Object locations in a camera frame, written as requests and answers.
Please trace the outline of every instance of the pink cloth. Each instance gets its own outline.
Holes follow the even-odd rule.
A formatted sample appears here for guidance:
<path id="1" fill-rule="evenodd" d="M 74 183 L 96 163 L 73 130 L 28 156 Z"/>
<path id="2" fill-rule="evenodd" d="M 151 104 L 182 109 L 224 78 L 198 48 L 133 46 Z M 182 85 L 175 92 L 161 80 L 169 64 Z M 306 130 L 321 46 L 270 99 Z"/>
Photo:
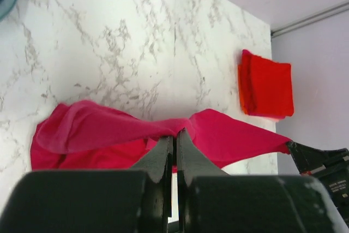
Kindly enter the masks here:
<path id="1" fill-rule="evenodd" d="M 188 118 L 143 121 L 129 114 L 80 101 L 59 104 L 38 124 L 31 147 L 33 170 L 124 169 L 151 150 L 161 136 L 186 128 L 195 146 L 222 168 L 265 153 L 289 153 L 289 138 L 234 120 L 212 109 Z"/>

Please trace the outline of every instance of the white marble countertop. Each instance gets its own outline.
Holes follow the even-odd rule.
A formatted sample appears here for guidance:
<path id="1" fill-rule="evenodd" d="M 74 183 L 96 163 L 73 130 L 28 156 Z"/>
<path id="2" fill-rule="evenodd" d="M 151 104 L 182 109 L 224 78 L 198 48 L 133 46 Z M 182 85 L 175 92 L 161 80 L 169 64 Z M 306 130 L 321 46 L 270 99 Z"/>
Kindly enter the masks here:
<path id="1" fill-rule="evenodd" d="M 271 57 L 270 29 L 226 0 L 18 0 L 0 22 L 0 210 L 30 170 L 35 125 L 61 101 L 147 120 L 213 108 L 275 131 L 240 110 L 242 49 Z M 276 154 L 226 170 L 275 174 Z"/>

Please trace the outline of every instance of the marble surface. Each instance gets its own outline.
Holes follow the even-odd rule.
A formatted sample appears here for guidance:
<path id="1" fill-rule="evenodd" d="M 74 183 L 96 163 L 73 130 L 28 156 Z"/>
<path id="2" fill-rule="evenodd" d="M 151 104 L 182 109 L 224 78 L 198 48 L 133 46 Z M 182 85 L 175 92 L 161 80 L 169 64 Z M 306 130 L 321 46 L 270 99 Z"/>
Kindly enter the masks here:
<path id="1" fill-rule="evenodd" d="M 271 57 L 270 28 L 226 0 L 18 0 L 0 22 L 0 210 L 30 170 L 36 124 L 91 99 L 138 118 L 206 108 L 275 131 L 239 107 L 242 49 Z M 275 174 L 276 154 L 230 174 Z"/>

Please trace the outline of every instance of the folded red towel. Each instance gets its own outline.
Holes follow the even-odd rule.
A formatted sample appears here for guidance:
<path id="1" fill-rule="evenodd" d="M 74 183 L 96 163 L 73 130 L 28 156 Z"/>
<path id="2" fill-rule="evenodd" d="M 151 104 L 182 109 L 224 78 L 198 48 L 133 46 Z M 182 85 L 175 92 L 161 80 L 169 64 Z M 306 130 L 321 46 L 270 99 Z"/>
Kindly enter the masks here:
<path id="1" fill-rule="evenodd" d="M 290 139 L 207 109 L 187 118 L 143 121 L 125 112 L 80 101 L 59 104 L 38 124 L 32 169 L 122 169 L 131 167 L 161 136 L 186 128 L 196 145 L 222 168 L 270 152 L 289 153 Z"/>
<path id="2" fill-rule="evenodd" d="M 242 52 L 238 77 L 244 111 L 254 116 L 284 118 L 294 113 L 291 65 Z"/>

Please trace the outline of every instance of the lavender wall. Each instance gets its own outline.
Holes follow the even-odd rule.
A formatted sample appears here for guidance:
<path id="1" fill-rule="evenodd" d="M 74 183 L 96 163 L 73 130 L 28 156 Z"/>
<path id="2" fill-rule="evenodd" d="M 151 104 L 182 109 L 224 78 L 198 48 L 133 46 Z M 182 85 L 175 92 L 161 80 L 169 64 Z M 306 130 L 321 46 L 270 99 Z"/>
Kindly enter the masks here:
<path id="1" fill-rule="evenodd" d="M 349 11 L 272 40 L 273 60 L 292 64 L 293 117 L 276 132 L 319 149 L 349 144 Z M 280 174 L 295 174 L 279 154 Z"/>

